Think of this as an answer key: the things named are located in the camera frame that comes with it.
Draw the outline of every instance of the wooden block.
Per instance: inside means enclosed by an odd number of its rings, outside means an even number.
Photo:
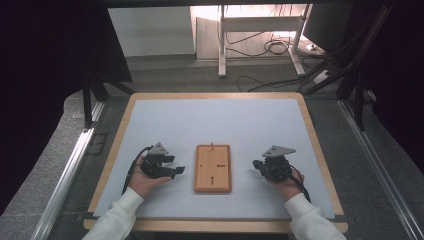
[[[198,145],[196,150],[195,192],[231,192],[229,145]]]

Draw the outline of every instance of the finger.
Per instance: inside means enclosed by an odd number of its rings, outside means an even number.
[[[305,180],[305,175],[299,173],[299,174],[294,174],[293,175],[295,178],[297,178],[299,181],[303,182],[303,180]]]
[[[265,178],[265,180],[266,180],[268,183],[275,185],[275,182],[273,182],[273,181],[269,180],[268,178]]]
[[[172,180],[171,177],[161,177],[161,178],[153,179],[153,182],[154,182],[154,184],[159,185],[159,184],[167,183],[171,180]]]
[[[143,161],[144,156],[140,155],[140,157],[137,158],[137,164],[141,164],[141,162]]]

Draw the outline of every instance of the wooden table frame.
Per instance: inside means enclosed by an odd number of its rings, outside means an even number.
[[[129,123],[132,109],[137,100],[153,100],[153,99],[296,99],[301,110],[306,129],[311,140],[316,159],[321,170],[325,185],[327,187],[331,204],[333,206],[336,220],[342,218],[341,221],[334,221],[333,224],[341,231],[346,232],[348,229],[347,222],[344,219],[344,212],[341,207],[339,197],[331,179],[327,163],[324,159],[321,146],[318,142],[315,129],[312,125],[306,103],[303,96],[299,93],[136,93],[133,94],[128,102],[115,140],[111,147],[108,159],[106,160],[99,183],[94,192],[92,201],[88,208],[89,213],[93,213],[97,207],[100,196],[106,187],[107,180],[115,163],[125,130]],[[84,227],[91,229],[96,223],[96,219],[84,219]],[[291,233],[290,221],[275,220],[181,220],[181,219],[155,219],[142,220],[137,219],[133,230],[136,231],[153,231],[153,232],[232,232],[232,233]]]

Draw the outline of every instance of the wall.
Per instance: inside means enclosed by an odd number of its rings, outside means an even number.
[[[109,9],[125,57],[194,54],[190,7]]]

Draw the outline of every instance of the metal rail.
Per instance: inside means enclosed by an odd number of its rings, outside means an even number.
[[[394,210],[396,211],[402,225],[404,226],[407,234],[410,239],[423,240],[424,235],[420,226],[415,219],[414,214],[408,206],[408,203],[402,197],[402,194],[397,189],[390,175],[386,171],[383,163],[381,162],[380,157],[375,151],[372,143],[368,139],[366,133],[361,131],[355,120],[353,118],[353,111],[349,106],[347,100],[340,100],[339,104],[343,110],[343,113],[348,120],[356,138],[358,139],[359,144],[362,147],[365,155],[367,156],[368,161],[371,164],[371,167],[376,174],[378,180],[380,181],[381,186],[386,192],[387,197],[389,198],[390,203],[392,204]]]
[[[38,240],[48,238],[54,222],[56,221],[57,215],[59,214],[59,211],[62,207],[62,204],[65,201],[66,195],[68,194],[68,190],[78,170],[81,159],[84,156],[84,152],[93,135],[94,127],[100,117],[104,105],[104,103],[98,102],[94,106],[92,112],[93,125],[91,128],[84,130],[81,133],[77,144],[72,151],[71,157],[69,158],[68,163],[63,170],[62,176],[60,177],[59,182],[57,183],[56,188],[54,189],[53,194],[50,197],[46,208],[44,209],[43,215],[41,215],[40,221],[38,222],[31,239]]]

